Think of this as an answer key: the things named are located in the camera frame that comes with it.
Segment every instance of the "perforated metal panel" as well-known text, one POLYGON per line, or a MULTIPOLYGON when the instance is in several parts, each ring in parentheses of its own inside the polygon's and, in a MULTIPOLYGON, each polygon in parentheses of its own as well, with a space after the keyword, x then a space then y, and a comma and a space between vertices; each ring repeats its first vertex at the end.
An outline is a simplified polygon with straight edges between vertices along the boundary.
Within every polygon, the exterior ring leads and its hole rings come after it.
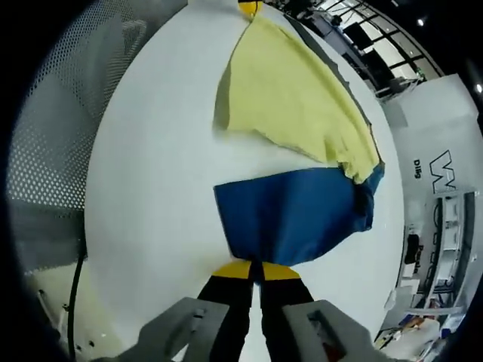
POLYGON ((7 181, 12 229, 26 271, 75 261, 102 115, 139 50, 186 3, 99 0, 40 66, 14 130, 7 181))

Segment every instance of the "blue cloth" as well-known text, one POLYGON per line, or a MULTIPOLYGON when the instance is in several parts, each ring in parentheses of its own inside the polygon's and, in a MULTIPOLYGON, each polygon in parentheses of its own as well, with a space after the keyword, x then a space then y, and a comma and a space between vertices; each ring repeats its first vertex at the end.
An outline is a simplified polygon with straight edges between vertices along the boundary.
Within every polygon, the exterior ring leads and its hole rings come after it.
POLYGON ((232 254, 295 265, 372 226, 384 164, 355 185, 339 168, 310 168, 214 188, 232 254))

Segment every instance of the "yellow cloth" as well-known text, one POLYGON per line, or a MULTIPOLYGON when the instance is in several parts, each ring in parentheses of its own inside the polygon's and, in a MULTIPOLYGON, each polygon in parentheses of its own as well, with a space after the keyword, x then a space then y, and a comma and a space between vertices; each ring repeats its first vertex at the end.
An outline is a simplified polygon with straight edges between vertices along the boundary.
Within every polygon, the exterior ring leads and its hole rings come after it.
POLYGON ((226 72, 228 130, 256 130, 317 161, 336 161, 356 183, 363 183, 379 164, 369 126, 328 66, 259 14, 226 72))

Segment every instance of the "window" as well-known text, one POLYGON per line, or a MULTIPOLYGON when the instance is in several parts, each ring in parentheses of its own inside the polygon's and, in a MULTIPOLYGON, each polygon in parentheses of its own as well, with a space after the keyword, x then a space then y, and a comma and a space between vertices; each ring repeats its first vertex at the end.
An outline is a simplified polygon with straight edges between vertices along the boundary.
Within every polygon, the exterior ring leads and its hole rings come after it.
POLYGON ((339 0, 327 0, 326 2, 323 2, 321 5, 320 5, 320 8, 324 9, 324 10, 327 10, 329 7, 331 7, 332 5, 338 3, 339 0))
POLYGON ((347 26, 352 25, 353 23, 358 23, 360 21, 362 21, 361 16, 354 11, 350 11, 349 13, 342 16, 342 23, 340 24, 340 26, 344 29, 347 26))
POLYGON ((439 74, 436 72, 436 69, 434 69, 427 59, 416 60, 414 64, 416 64, 416 66, 421 70, 426 80, 430 81, 431 79, 439 78, 439 74))
POLYGON ((341 2, 340 4, 335 5, 333 8, 329 10, 329 13, 332 15, 341 15, 347 12, 352 6, 347 4, 346 2, 341 2))
POLYGON ((392 74, 397 77, 402 77, 406 79, 418 79, 416 72, 411 68, 409 64, 404 64, 398 66, 397 68, 391 69, 392 74))
POLYGON ((362 17, 372 17, 376 13, 374 13, 371 9, 367 7, 367 5, 362 5, 357 8, 357 12, 362 14, 362 17))
POLYGON ((383 36, 383 34, 377 30, 377 28, 373 25, 371 25, 369 22, 365 22, 361 24, 361 28, 366 32, 366 34, 369 36, 371 40, 374 40, 376 38, 380 38, 383 36))
POLYGON ((363 49, 362 50, 362 53, 367 54, 367 53, 372 52, 373 50, 374 50, 374 46, 371 45, 370 47, 367 47, 367 48, 363 49))
POLYGON ((379 53, 380 57, 384 59, 388 66, 393 66, 396 63, 404 62, 404 58, 398 50, 387 39, 381 39, 374 43, 374 50, 379 53))
POLYGON ((397 30, 395 26, 382 17, 375 17, 374 19, 369 20, 369 22, 375 26, 379 26, 379 29, 383 32, 393 32, 397 30))
POLYGON ((394 40, 398 45, 405 51, 405 53, 408 55, 408 57, 416 57, 418 55, 421 55, 421 52, 418 48, 416 48, 416 45, 411 43, 408 38, 406 38, 406 35, 403 33, 399 32, 398 34, 391 35, 392 40, 394 40))
MULTIPOLYGON (((345 0, 344 2, 341 2, 339 4, 336 4, 332 8, 328 10, 328 12, 331 15, 342 15, 346 13, 350 8, 353 8, 355 6, 358 6, 359 3, 355 0, 345 0)), ((322 5, 322 8, 328 9, 330 6, 324 6, 322 5)))

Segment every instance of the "white table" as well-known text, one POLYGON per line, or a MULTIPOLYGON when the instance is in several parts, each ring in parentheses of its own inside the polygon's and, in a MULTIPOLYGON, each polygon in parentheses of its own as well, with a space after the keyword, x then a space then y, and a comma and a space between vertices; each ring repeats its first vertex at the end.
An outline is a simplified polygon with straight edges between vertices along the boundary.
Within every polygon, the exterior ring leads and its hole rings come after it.
MULTIPOLYGON (((273 8, 263 6, 262 15, 292 29, 273 8)), ((126 348, 146 322, 180 298, 196 297, 211 272, 230 261, 215 185, 323 166, 261 137, 214 130, 218 81, 247 25, 236 2, 188 5, 136 57, 100 124, 86 191, 89 263, 126 348)), ((372 122, 386 175, 375 195, 372 230, 294 269, 315 299, 328 299, 375 336, 401 260, 398 159, 374 95, 318 42, 372 122)), ((241 360, 269 360, 257 290, 241 360)))

